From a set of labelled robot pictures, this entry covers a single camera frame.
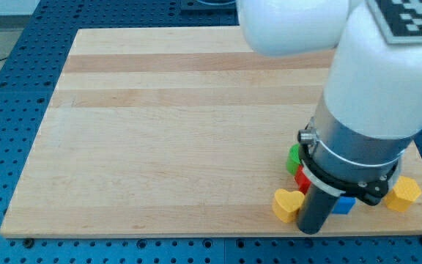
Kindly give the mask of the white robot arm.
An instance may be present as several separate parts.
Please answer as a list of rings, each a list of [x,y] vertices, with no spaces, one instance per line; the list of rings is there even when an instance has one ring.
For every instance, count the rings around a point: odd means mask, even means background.
[[[305,174],[335,197],[384,196],[422,129],[422,1],[244,0],[237,15],[265,56],[335,50],[298,136]]]

